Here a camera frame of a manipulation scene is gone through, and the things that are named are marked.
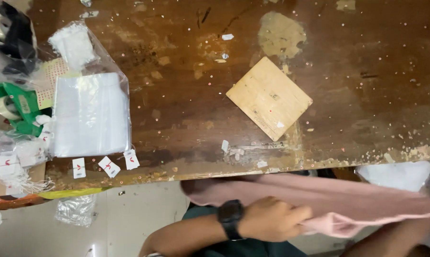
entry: tape roll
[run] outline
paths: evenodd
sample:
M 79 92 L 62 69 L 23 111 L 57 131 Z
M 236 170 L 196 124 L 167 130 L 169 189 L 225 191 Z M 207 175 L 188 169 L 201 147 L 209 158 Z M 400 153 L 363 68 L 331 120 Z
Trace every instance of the tape roll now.
M 15 104 L 9 96 L 3 96 L 0 98 L 0 114 L 5 118 L 11 120 L 21 119 L 21 116 L 19 115 Z

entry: wooden table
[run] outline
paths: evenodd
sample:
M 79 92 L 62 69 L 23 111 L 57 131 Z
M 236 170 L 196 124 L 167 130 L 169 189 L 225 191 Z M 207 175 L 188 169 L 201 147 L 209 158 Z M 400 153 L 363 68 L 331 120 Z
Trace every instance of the wooden table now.
M 75 180 L 55 158 L 56 190 L 430 159 L 430 0 L 36 0 L 28 14 L 41 42 L 89 10 L 129 79 L 140 167 L 110 156 L 122 168 L 110 179 L 87 157 Z M 269 58 L 314 102 L 274 144 L 225 93 L 277 45 Z

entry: floor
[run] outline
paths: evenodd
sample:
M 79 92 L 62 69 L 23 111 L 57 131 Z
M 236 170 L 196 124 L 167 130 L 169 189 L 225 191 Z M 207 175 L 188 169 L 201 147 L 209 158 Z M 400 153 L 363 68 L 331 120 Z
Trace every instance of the floor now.
M 183 217 L 189 201 L 178 182 L 112 188 L 97 195 L 98 216 L 90 228 L 55 220 L 57 203 L 1 211 L 0 257 L 136 257 L 150 233 Z M 313 235 L 291 242 L 315 254 L 342 249 L 348 240 Z

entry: pink fabric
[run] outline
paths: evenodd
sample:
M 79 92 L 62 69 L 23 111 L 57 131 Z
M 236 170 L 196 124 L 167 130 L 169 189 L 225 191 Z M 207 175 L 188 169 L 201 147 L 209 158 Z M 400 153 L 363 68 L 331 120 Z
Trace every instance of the pink fabric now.
M 369 225 L 430 217 L 430 198 L 419 193 L 339 179 L 292 174 L 209 178 L 181 182 L 197 205 L 220 206 L 239 199 L 248 205 L 276 196 L 294 206 L 312 207 L 314 218 L 302 224 L 310 233 L 348 238 Z

